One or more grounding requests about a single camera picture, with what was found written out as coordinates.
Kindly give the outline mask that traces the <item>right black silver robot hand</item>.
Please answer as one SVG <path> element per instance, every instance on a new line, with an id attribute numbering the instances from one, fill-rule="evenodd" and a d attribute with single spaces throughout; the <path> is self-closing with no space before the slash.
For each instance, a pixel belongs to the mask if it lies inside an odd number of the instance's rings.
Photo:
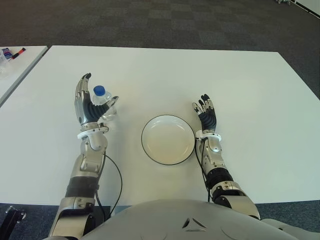
<path id="1" fill-rule="evenodd" d="M 207 94 L 201 95 L 198 100 L 198 104 L 196 102 L 192 103 L 192 108 L 200 120 L 202 131 L 215 132 L 217 127 L 217 117 L 210 97 Z"/>

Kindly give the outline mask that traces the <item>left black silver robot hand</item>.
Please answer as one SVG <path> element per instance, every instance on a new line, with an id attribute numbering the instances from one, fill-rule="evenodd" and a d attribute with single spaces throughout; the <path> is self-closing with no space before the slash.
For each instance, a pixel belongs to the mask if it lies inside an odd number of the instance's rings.
<path id="1" fill-rule="evenodd" d="M 88 90 L 88 83 L 91 76 L 92 74 L 90 72 L 83 75 L 75 88 L 75 114 L 82 132 L 89 129 L 98 128 L 99 119 L 119 100 L 118 96 L 114 96 L 106 103 L 100 105 L 93 104 L 90 92 Z"/>

